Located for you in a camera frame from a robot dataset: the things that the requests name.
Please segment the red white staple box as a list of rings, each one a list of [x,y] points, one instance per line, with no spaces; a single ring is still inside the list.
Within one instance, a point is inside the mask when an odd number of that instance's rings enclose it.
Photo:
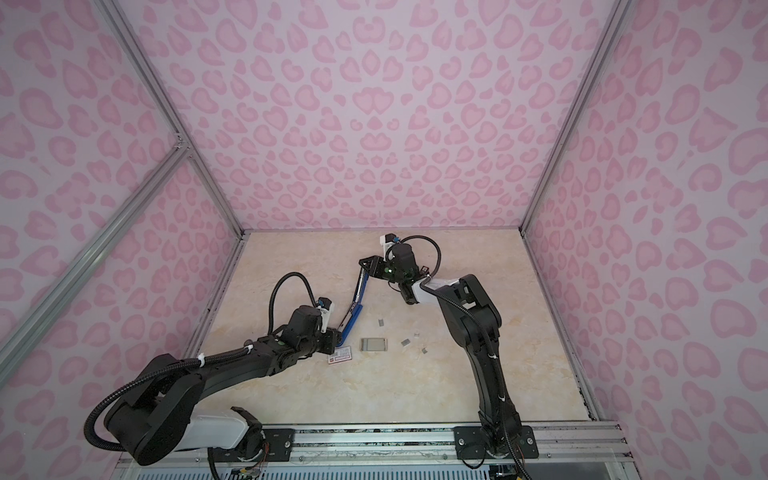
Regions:
[[[342,346],[335,349],[334,353],[328,357],[327,362],[329,365],[335,365],[335,364],[351,361],[352,359],[353,359],[353,355],[352,355],[351,347]]]

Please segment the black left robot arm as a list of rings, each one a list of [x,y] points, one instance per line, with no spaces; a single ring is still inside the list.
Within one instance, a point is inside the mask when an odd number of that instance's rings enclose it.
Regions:
[[[266,438],[253,414],[233,407],[223,416],[197,417],[196,405],[240,383],[276,375],[315,353],[330,355],[341,337],[332,328],[299,337],[282,330],[208,357],[159,355],[93,408],[84,423],[85,439],[98,449],[127,452],[141,466],[195,449],[220,449],[241,460],[259,458]]]

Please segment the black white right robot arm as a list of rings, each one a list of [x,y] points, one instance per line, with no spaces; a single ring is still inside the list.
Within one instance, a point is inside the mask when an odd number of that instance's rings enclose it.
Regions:
[[[493,456],[510,453],[521,434],[522,421],[506,386],[499,356],[501,315],[473,274],[456,280],[435,280],[425,267],[402,267],[394,259],[374,255],[359,261],[371,278],[398,285],[409,305],[439,306],[454,342],[464,349],[476,383],[485,448]]]

